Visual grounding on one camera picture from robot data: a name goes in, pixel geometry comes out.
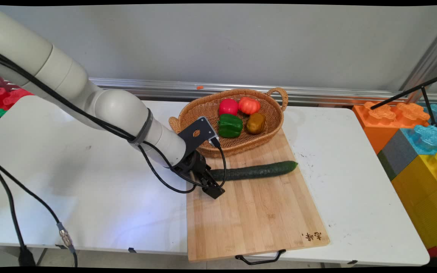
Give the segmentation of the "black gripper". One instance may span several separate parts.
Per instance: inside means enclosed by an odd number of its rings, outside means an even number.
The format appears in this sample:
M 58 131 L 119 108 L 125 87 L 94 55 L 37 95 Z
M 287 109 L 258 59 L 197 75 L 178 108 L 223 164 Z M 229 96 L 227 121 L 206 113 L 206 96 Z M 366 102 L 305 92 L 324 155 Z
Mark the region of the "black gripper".
M 172 167 L 172 171 L 186 181 L 195 181 L 203 192 L 214 200 L 225 193 L 223 170 L 209 169 L 206 159 L 194 151 Z

